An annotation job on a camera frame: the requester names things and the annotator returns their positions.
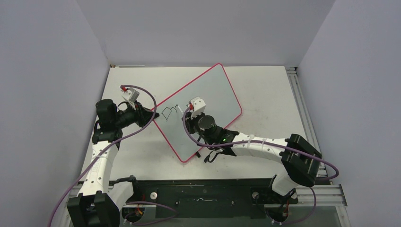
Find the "pink-framed whiteboard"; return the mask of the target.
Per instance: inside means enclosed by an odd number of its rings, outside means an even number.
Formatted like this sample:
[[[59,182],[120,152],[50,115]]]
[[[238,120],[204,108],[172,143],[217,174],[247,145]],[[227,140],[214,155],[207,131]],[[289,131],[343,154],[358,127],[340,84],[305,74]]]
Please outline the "pink-framed whiteboard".
[[[157,105],[160,114],[155,125],[176,154],[185,163],[201,147],[186,134],[183,113],[188,108],[190,117],[201,113],[211,115],[220,127],[227,127],[243,112],[237,95],[222,64],[217,63],[184,85]]]

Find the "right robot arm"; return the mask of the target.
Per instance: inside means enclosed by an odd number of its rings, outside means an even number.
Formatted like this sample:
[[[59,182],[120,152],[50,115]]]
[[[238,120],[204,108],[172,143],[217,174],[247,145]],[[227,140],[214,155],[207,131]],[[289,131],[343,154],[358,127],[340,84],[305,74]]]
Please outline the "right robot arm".
[[[267,190],[272,202],[282,201],[299,185],[312,187],[316,183],[322,155],[298,134],[284,139],[246,135],[217,126],[214,118],[204,113],[196,117],[184,113],[182,122],[188,136],[199,136],[192,141],[215,151],[217,155],[249,156],[282,164],[284,170],[273,176]]]

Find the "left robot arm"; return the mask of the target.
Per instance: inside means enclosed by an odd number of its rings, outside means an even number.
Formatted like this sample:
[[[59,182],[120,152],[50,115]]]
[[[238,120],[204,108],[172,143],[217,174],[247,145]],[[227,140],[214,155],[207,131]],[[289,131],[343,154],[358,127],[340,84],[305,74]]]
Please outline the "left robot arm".
[[[115,189],[109,189],[113,162],[123,138],[123,128],[136,124],[144,129],[159,117],[159,113],[137,101],[118,110],[111,99],[97,102],[96,114],[91,163],[77,196],[69,198],[67,203],[75,227],[117,227],[126,201],[134,204],[140,200],[141,190],[132,185],[134,177],[129,177],[126,183],[119,180]]]

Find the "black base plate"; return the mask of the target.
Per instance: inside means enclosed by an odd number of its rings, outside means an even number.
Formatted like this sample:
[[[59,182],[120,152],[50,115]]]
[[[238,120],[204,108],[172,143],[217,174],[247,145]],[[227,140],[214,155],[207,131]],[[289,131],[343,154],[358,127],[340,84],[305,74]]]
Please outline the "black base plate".
[[[288,205],[297,204],[296,191],[280,196],[270,178],[214,180],[138,180],[134,194],[122,209],[122,218],[144,223],[168,218],[263,218],[264,212],[287,217]]]

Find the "aluminium rail right side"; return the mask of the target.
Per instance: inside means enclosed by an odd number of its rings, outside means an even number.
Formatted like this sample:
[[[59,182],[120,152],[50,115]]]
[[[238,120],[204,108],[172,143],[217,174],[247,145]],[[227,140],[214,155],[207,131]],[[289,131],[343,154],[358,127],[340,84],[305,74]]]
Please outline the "aluminium rail right side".
[[[311,143],[318,151],[320,151],[320,146],[318,144],[309,111],[307,109],[305,99],[301,90],[296,67],[286,67],[285,69],[299,114],[301,116],[302,125],[306,134],[306,140]]]

